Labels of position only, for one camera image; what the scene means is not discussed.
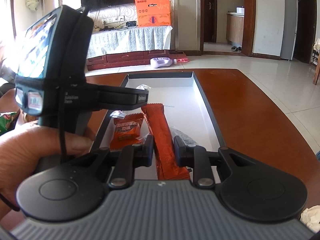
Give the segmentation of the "person's left hand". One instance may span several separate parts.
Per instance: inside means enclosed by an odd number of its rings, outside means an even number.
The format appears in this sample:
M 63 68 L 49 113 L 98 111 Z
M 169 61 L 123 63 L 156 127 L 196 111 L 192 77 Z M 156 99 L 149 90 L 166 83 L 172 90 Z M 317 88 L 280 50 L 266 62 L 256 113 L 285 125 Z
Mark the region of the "person's left hand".
M 1 135 L 1 195 L 16 205 L 20 183 L 31 176 L 41 158 L 60 155 L 59 130 L 23 124 Z

